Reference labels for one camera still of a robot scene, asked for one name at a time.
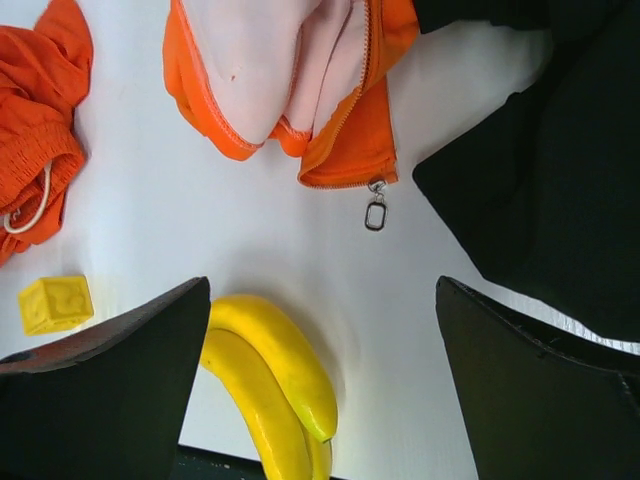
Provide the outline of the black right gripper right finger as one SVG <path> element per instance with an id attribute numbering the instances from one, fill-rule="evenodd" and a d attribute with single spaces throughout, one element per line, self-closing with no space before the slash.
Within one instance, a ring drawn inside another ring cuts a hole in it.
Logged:
<path id="1" fill-rule="evenodd" d="M 479 478 L 638 478 L 638 356 L 451 277 L 436 313 Z"/>

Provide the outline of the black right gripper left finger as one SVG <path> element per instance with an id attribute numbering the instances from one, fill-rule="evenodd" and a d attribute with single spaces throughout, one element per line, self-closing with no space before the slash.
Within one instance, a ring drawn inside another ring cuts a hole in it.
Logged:
<path id="1" fill-rule="evenodd" d="M 210 284 L 1 361 L 4 479 L 166 479 L 199 362 Z"/>

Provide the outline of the black cloth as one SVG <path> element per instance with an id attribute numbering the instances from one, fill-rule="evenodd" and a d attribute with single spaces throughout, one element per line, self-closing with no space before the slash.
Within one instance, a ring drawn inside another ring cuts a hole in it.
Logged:
<path id="1" fill-rule="evenodd" d="M 420 29 L 548 30 L 541 76 L 413 178 L 488 281 L 639 338 L 639 5 L 418 1 Z"/>

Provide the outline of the orange drawstring shorts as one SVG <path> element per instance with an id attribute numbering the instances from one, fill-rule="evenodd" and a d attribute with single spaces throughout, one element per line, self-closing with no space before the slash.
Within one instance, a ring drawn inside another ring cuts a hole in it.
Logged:
<path id="1" fill-rule="evenodd" d="M 86 163 L 73 130 L 89 93 L 93 45 L 80 6 L 52 1 L 31 29 L 1 28 L 1 259 L 62 226 Z"/>

